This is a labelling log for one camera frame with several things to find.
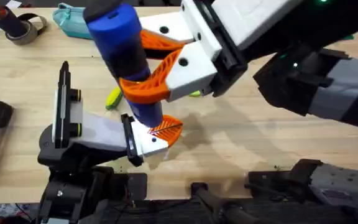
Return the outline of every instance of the blue cylinder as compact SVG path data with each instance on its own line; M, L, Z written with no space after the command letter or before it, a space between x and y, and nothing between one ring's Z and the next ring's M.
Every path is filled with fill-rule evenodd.
M111 74L118 84L119 78L145 81L150 76L150 70L140 38L142 26L135 9L124 3L102 10L87 7L84 20ZM161 102L128 103L142 124L156 127L162 122Z

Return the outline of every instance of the wooden tabletop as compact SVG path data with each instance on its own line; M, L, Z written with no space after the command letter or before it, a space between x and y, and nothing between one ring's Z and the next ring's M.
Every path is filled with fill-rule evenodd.
M63 61L70 64L71 85L83 90L85 110L119 120L130 113L104 103L117 85L91 40L67 37L52 20L55 9L18 9L16 14L43 15L50 27L35 42L16 46L0 32L0 100L15 108L0 139L0 202L38 202L48 169L37 162L38 140L52 121L53 93ZM139 16L176 11L171 7L138 8ZM358 57L355 40L333 46ZM242 186L252 170L290 169L302 158L321 159L358 169L358 128L314 116L302 117L270 106L252 75L268 57L250 63L246 74L222 97L184 97L163 102L163 112L184 122L181 138L166 154L133 167L126 158L109 162L118 172L146 172L148 198L189 197L192 182L207 182L222 196L249 197ZM158 61L149 61L155 69Z

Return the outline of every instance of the tape roll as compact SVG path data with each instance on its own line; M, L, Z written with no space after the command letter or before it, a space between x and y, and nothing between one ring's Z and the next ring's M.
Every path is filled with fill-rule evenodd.
M39 17L42 22L42 28L37 30L37 28L29 21L32 18ZM25 13L17 17L21 20L21 22L26 26L27 32L22 36L12 37L7 32L5 32L5 36L8 40L12 41L16 45L25 45L33 42L39 35L41 35L48 27L47 20L38 16L34 13Z

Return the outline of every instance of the teal pouch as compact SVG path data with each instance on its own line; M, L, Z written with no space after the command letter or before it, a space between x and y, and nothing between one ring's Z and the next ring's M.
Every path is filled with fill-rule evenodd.
M53 12L53 20L69 37L92 39L83 18L83 7L73 7L65 3L58 5L59 9Z

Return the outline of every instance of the black bottle cap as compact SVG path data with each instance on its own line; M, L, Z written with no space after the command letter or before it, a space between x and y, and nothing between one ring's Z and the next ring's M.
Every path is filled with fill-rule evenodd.
M105 15L108 12L115 10L121 5L122 0L93 0L89 6L85 7L83 17L86 23Z

